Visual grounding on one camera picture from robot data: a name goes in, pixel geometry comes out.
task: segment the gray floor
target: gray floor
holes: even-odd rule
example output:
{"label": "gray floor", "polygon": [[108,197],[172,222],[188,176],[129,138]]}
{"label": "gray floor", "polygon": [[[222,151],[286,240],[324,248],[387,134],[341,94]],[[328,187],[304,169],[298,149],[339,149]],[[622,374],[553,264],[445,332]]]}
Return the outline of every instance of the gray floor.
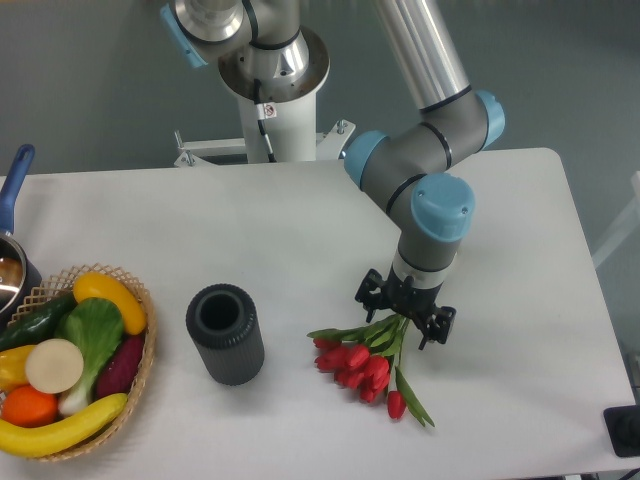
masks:
{"label": "gray floor", "polygon": [[[241,135],[215,69],[190,70],[165,34],[163,4],[0,2],[0,175],[24,142],[38,149],[33,172],[49,173],[168,167],[176,128],[185,140]],[[368,1],[303,4],[332,61],[319,129],[343,117],[360,132],[413,125]],[[468,77],[507,112],[494,148],[556,150],[593,246],[632,198],[629,178],[640,170],[640,2],[440,4]],[[640,349],[640,231],[598,273],[622,351]]]}

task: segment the woven basket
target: woven basket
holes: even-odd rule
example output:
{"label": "woven basket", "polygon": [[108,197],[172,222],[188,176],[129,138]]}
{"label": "woven basket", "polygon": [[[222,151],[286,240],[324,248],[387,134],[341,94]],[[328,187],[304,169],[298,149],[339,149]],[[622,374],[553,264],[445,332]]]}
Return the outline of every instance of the woven basket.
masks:
{"label": "woven basket", "polygon": [[[23,304],[18,307],[18,310],[14,313],[10,324],[13,322],[19,322],[27,313],[31,312],[37,306],[42,305],[48,300],[51,300],[58,294],[71,291],[76,278],[83,273],[90,271],[104,273],[105,275],[109,275],[110,277],[119,280],[142,305],[147,316],[147,329],[145,332],[146,335],[142,360],[138,365],[138,374],[133,382],[129,392],[127,405],[122,413],[116,417],[111,424],[103,428],[96,435],[75,445],[74,447],[35,459],[41,462],[58,462],[61,460],[68,460],[70,458],[89,453],[109,440],[120,429],[120,427],[122,427],[136,407],[136,404],[140,399],[140,395],[144,390],[145,382],[149,375],[149,370],[151,369],[151,364],[153,363],[157,335],[157,322],[151,296],[140,280],[119,267],[103,266],[100,264],[95,264],[93,266],[83,265],[82,267],[72,267],[69,270],[63,270],[58,275],[53,275],[48,280],[43,280],[42,284],[39,287],[35,287],[31,291],[31,295],[26,297]],[[4,396],[0,395],[0,405],[3,400]]]}

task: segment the black cup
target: black cup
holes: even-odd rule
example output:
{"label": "black cup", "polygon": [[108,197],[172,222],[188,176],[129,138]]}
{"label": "black cup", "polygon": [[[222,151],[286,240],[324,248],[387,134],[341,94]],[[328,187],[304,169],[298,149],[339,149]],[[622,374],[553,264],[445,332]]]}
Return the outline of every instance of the black cup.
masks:
{"label": "black cup", "polygon": [[264,345],[251,297],[235,285],[201,290],[187,309],[187,330],[213,379],[241,385],[264,363]]}

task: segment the tulip bouquet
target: tulip bouquet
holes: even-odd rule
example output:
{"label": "tulip bouquet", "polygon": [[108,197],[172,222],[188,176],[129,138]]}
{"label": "tulip bouquet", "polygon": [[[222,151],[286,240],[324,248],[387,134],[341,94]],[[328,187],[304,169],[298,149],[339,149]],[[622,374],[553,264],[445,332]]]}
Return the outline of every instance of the tulip bouquet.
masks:
{"label": "tulip bouquet", "polygon": [[[435,426],[400,368],[402,343],[410,323],[409,319],[393,314],[364,327],[316,330],[307,336],[323,352],[315,360],[318,369],[334,372],[336,383],[360,389],[360,399],[366,403],[382,394],[393,419],[401,418],[408,409],[423,427],[426,423]],[[396,390],[389,390],[392,371]]]}

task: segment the green cucumber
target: green cucumber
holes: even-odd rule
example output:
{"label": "green cucumber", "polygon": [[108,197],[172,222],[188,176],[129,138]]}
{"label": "green cucumber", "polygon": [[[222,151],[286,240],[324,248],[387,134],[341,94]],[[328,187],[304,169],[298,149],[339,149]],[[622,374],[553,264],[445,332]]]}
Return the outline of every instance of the green cucumber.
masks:
{"label": "green cucumber", "polygon": [[71,292],[63,293],[42,304],[22,317],[20,321],[7,326],[0,335],[0,352],[24,345],[35,345],[53,338],[62,316],[73,310],[75,306],[76,301]]}

